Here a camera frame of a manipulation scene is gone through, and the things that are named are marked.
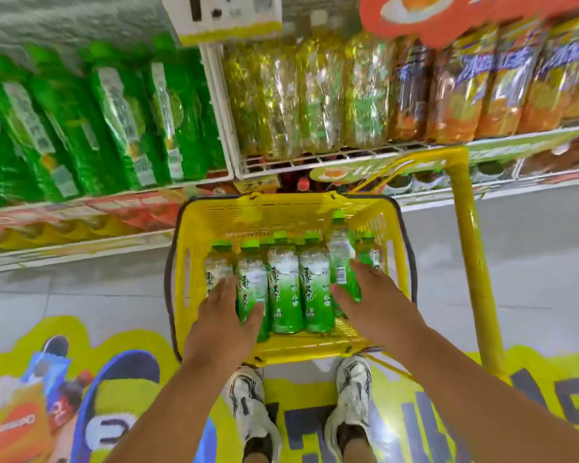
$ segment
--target price tag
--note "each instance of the price tag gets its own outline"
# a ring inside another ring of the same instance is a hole
[[[281,0],[161,0],[183,45],[280,31]]]

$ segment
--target printed floor graphic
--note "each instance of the printed floor graphic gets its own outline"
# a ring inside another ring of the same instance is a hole
[[[544,358],[515,346],[506,366],[513,386],[579,428],[579,352]],[[0,354],[0,463],[100,463],[177,367],[158,333],[128,331],[91,348],[75,317],[41,321]],[[470,461],[417,384],[375,364],[372,375],[369,422],[378,461]],[[336,403],[332,381],[271,378],[265,396],[283,436],[282,462],[336,462],[323,438]],[[232,414],[219,398],[196,462],[239,462],[241,453]]]

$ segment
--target orange sign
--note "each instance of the orange sign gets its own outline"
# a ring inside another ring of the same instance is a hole
[[[365,30],[386,38],[417,35],[434,48],[489,21],[546,18],[573,8],[579,0],[360,0]]]

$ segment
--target white sneaker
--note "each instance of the white sneaker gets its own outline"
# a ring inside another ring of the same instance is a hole
[[[266,406],[263,404],[263,380],[258,371],[249,366],[239,367],[225,385],[223,399],[225,404],[233,410],[243,443],[250,438],[264,438],[270,434],[271,463],[278,463],[283,440],[279,429],[270,420]]]
[[[345,422],[359,425],[369,434],[369,402],[371,401],[371,369],[367,359],[350,356],[343,359],[336,371],[339,398],[335,410],[326,421],[324,440],[328,449],[343,461],[336,430]]]

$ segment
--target forearm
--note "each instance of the forearm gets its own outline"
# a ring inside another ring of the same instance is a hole
[[[474,460],[579,462],[579,431],[426,328],[402,361]]]
[[[106,463],[192,461],[228,376],[210,364],[184,362]]]

